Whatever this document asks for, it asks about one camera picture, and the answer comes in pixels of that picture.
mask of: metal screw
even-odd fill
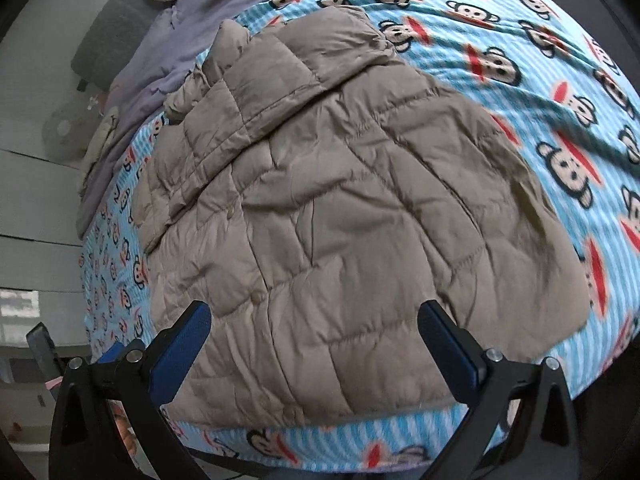
[[[140,350],[132,350],[127,354],[127,361],[130,363],[139,363],[142,361],[142,352]]]
[[[486,351],[486,356],[489,358],[489,361],[493,361],[494,363],[499,363],[504,359],[504,355],[499,350],[495,348],[489,348]]]
[[[84,364],[84,360],[81,357],[74,357],[73,359],[71,359],[71,361],[69,361],[68,366],[72,370],[78,370],[78,368],[81,367],[82,364]]]
[[[558,368],[560,367],[560,363],[558,362],[558,359],[555,359],[553,357],[547,357],[545,359],[545,363],[552,370],[558,370]]]

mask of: beige puffer jacket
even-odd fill
[[[336,424],[450,403],[417,331],[430,298],[516,360],[586,322],[584,272],[535,174],[361,9],[251,40],[225,22],[187,85],[204,97],[169,103],[197,102],[159,134],[133,212],[156,328],[192,300],[214,317],[178,420]]]

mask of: white floor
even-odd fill
[[[70,62],[106,2],[30,0],[0,43],[0,347],[4,356],[13,351],[8,347],[25,346],[24,334],[40,320],[59,346],[86,341],[77,264],[81,241],[75,230],[77,164],[47,160],[42,125],[75,95],[79,77]],[[10,396],[12,390],[5,393],[0,394],[3,426],[50,424],[50,403],[41,408],[36,390],[21,392],[19,402]],[[38,480],[47,477],[46,453],[22,458]],[[152,474],[144,458],[138,458],[145,472]],[[216,480],[235,476],[222,468],[203,467]]]

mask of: purple blanket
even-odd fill
[[[106,104],[120,108],[116,143],[94,167],[82,197],[76,229],[83,238],[117,173],[118,160],[133,135],[176,91],[193,68],[194,58],[211,45],[220,23],[265,0],[178,0],[158,16],[129,64],[111,86]]]

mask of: black clamp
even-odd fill
[[[96,364],[72,359],[53,418],[51,480],[149,478],[131,461],[108,399],[123,403],[162,480],[206,480],[159,408],[174,399],[210,327],[209,307],[194,301],[147,349],[134,340],[126,348],[114,345]],[[31,347],[49,379],[60,372],[60,361],[46,328],[36,328]],[[575,415],[556,359],[524,364],[509,361],[495,349],[485,351],[437,301],[420,306],[418,331],[455,399],[469,406],[462,424],[421,480],[578,479]],[[520,407],[508,437],[495,463],[486,463],[484,452],[514,399],[520,399]]]

